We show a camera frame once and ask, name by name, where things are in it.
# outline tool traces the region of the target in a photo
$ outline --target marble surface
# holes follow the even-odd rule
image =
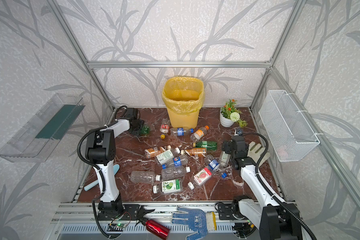
[[[133,183],[129,180],[130,173],[133,170],[146,170],[153,171],[156,174],[160,174],[162,167],[152,159],[146,159],[144,150],[152,146],[166,146],[171,145],[179,147],[180,149],[192,148],[192,143],[189,136],[176,137],[167,136],[165,139],[160,138],[161,132],[159,127],[163,118],[168,118],[166,108],[142,108],[140,110],[141,119],[146,123],[151,124],[154,130],[148,137],[135,137],[128,133],[123,133],[116,140],[116,158],[115,164],[120,165],[120,170],[115,175],[115,180],[118,189],[120,190],[121,198],[124,202],[134,201],[203,201],[203,200],[232,200],[234,196],[247,195],[254,198],[249,186],[242,180],[238,170],[233,169],[230,164],[226,168],[228,176],[226,179],[213,176],[205,185],[197,187],[194,190],[190,190],[187,183],[192,176],[196,174],[203,166],[203,157],[191,157],[188,166],[191,168],[191,172],[186,173],[183,179],[183,191],[175,194],[154,194],[152,187],[153,184]],[[243,112],[241,114],[242,119],[248,122],[247,127],[244,128],[245,132],[255,132],[254,123],[252,121],[248,108],[240,108]],[[219,108],[202,108],[199,114],[199,120],[197,128],[208,125],[210,130],[203,137],[203,140],[217,141],[218,150],[211,152],[215,157],[220,156],[221,145],[223,140],[230,140],[231,135],[234,133],[234,129],[238,127],[234,124],[232,127],[225,128],[219,124]],[[246,141],[259,142],[259,138],[255,135],[246,136]],[[266,161],[261,167],[260,172],[264,178],[269,182],[273,189],[277,190],[276,183],[274,181],[272,172],[269,168],[268,161]],[[96,180],[96,173],[91,169],[85,185]],[[78,201],[90,202],[95,196],[99,195],[98,185],[90,189],[89,191],[82,190]]]

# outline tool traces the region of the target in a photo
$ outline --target leaf pattern wallpaper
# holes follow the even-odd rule
[[[304,6],[276,68],[360,182],[360,1],[318,3]],[[270,78],[256,119],[274,89]],[[360,239],[360,211],[319,149],[298,162],[275,159],[285,195],[318,239]]]
[[[90,61],[267,61],[294,0],[58,3]],[[249,106],[264,71],[106,68],[96,69],[96,74],[115,105],[164,106],[165,81],[193,76],[204,81],[205,106],[216,107],[227,98]]]
[[[111,113],[46,2],[0,0],[0,148],[55,93],[81,96],[86,107],[46,162],[0,157],[0,240],[43,238],[82,177],[77,142]]]

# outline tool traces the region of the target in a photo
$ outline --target bottle cap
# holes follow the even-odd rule
[[[154,185],[154,193],[156,194],[158,190],[158,185]]]
[[[193,190],[193,189],[195,188],[195,186],[194,186],[191,182],[188,183],[188,187],[189,187],[191,190]]]

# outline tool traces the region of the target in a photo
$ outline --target clear plastic shelf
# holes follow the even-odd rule
[[[82,97],[55,94],[1,149],[11,162],[45,162],[85,105]]]

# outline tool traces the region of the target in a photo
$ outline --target light blue handle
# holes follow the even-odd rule
[[[120,165],[115,164],[115,165],[113,166],[113,174],[115,175],[116,172],[117,172],[119,169],[120,169]],[[99,180],[93,181],[93,182],[91,182],[90,184],[86,185],[86,186],[84,187],[84,190],[88,191],[89,189],[93,188],[94,186],[96,186],[96,185],[98,185],[98,184],[99,184]]]

